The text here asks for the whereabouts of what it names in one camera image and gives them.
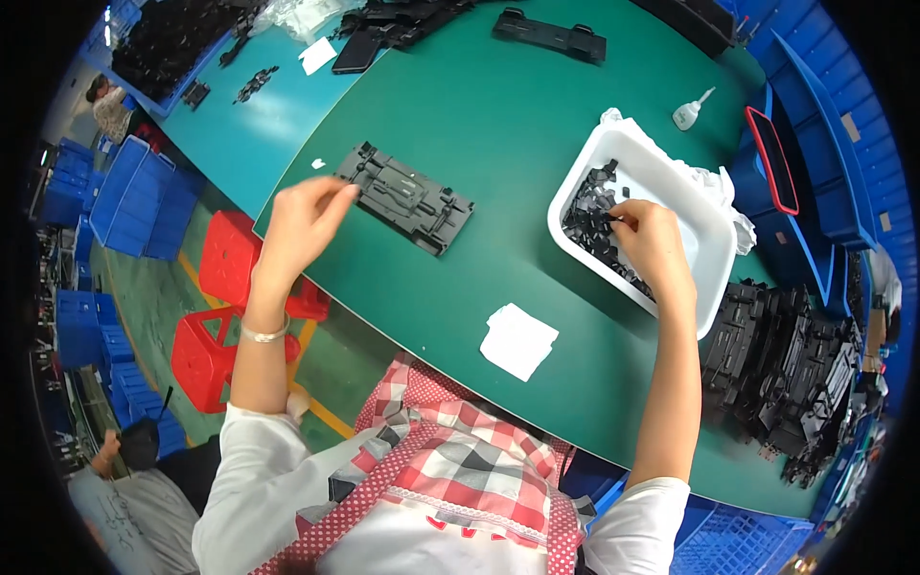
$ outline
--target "green work table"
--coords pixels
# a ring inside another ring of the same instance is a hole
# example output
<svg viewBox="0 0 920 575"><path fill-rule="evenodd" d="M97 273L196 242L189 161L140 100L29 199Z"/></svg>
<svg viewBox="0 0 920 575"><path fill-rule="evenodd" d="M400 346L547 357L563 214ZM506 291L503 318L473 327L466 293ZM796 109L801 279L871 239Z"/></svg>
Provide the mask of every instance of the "green work table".
<svg viewBox="0 0 920 575"><path fill-rule="evenodd" d="M278 188L332 173L369 141L477 203L439 258L360 210L306 274L390 339L481 396L621 466L633 462L655 360L657 322L553 243L546 211L600 114L617 107L671 157L718 169L737 149L742 106L763 83L753 58L709 60L627 0L518 5L536 20L591 26L607 38L596 66L491 38L503 5L485 4L411 52L390 51L304 145ZM718 89L689 132L671 113ZM311 168L316 158L326 167ZM255 231L263 236L271 202ZM732 273L766 280L756 257ZM515 303L559 330L525 383L479 352L486 320ZM739 507L806 517L817 488L784 484L782 461L704 427L693 492Z"/></svg>

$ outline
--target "green floor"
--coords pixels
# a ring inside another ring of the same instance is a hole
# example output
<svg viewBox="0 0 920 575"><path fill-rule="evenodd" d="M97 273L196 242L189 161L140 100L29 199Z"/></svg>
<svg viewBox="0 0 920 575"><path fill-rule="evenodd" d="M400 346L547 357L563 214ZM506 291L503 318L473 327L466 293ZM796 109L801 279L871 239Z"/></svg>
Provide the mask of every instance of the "green floor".
<svg viewBox="0 0 920 575"><path fill-rule="evenodd" d="M196 271L213 213L233 209L233 203L217 188L209 185L205 189L182 245L182 253ZM161 396L169 386L175 387L169 408L190 441L203 443L220 430L224 415L203 414L191 405L172 375L169 358L178 321L188 313L210 309L204 296L178 261L137 259L94 245L90 267L102 290L115 295L121 323L148 382ZM298 335L303 324L294 320L291 333ZM228 345L236 343L238 326L235 328L235 335L231 329ZM336 426L334 418L338 418L353 426L364 400L397 351L393 342L333 302L328 319L316 326L294 378L319 404L305 415L301 426L312 450L328 448L344 439L329 422Z"/></svg>

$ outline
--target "glue bottle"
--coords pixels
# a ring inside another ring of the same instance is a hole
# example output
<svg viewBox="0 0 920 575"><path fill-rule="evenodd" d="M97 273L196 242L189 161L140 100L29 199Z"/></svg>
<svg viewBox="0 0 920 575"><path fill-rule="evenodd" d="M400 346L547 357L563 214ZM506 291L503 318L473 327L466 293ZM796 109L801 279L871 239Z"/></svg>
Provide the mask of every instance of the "glue bottle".
<svg viewBox="0 0 920 575"><path fill-rule="evenodd" d="M672 115L672 118L674 119L674 123L677 124L678 128L683 131L690 129L690 126L696 122L696 116L699 115L699 109L703 105L703 102L706 101L706 98L709 98L709 94L712 94L712 91L715 89L715 86L711 87L699 100L694 100L688 104L683 104L683 106L677 109L677 111Z"/></svg>

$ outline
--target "black phone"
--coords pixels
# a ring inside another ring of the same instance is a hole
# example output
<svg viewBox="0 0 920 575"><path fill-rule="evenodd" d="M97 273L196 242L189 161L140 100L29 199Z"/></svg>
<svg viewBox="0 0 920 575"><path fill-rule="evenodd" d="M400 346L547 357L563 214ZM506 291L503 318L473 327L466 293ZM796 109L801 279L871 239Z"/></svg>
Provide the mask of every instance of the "black phone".
<svg viewBox="0 0 920 575"><path fill-rule="evenodd" d="M379 30L359 30L349 38L339 57L332 64L332 74L356 74L374 63L374 57L383 43Z"/></svg>

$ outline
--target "yellow floor line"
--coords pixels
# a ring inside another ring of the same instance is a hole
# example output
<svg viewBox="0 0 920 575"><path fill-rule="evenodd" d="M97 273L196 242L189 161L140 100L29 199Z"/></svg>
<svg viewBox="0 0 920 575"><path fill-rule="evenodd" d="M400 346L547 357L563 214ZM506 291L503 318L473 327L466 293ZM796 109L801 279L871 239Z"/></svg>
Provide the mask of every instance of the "yellow floor line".
<svg viewBox="0 0 920 575"><path fill-rule="evenodd" d="M224 304L217 299L216 297L209 295L201 291L201 285L198 283L198 272L195 268L192 267L189 257L185 255L185 252L182 250L178 253L178 262L181 264L182 269L185 270L186 275L189 276L189 279L192 283L195 284L195 287L198 288L198 291L201 295L204 296L204 300L212 309L217 309L218 307L224 307ZM291 362L287 367L287 377L288 377L288 388L290 389L292 385L297 385L294 382L294 376L297 374L297 369L300 367L300 361L304 358L304 353L306 349L310 346L310 339L313 338L313 332L316 330L316 321L310 319L304 322L304 326L300 329L300 334L297 336L297 340L300 341L300 353L297 354L296 359ZM310 397L310 411L320 418L324 423L326 423L330 428L335 430L339 435L345 439L349 439L354 435L354 429L352 429L347 423L340 420L334 413L326 409L323 404L316 401L315 397Z"/></svg>
<svg viewBox="0 0 920 575"><path fill-rule="evenodd" d="M118 316L124 317L124 314L121 312L121 306L118 303L118 293L115 291L115 279L112 277L111 263L109 262L109 249L104 247L102 248L102 256L106 260L106 274L109 276L109 286L112 290L112 301L115 302L115 309L118 310ZM144 379L147 380L147 385L149 385L156 393L159 393L160 389L156 385L156 380L153 375L150 373L150 370L147 369L144 360L141 359L141 354L137 352L137 344L134 343L134 338L131 337L131 331L128 329L128 326L125 323L121 322L121 328L124 329L124 335L128 338L128 343L131 344L131 351L134 353L134 362L138 367L141 368L141 373L144 375ZM189 435L185 435L185 443L189 447L194 447L195 442L191 440Z"/></svg>

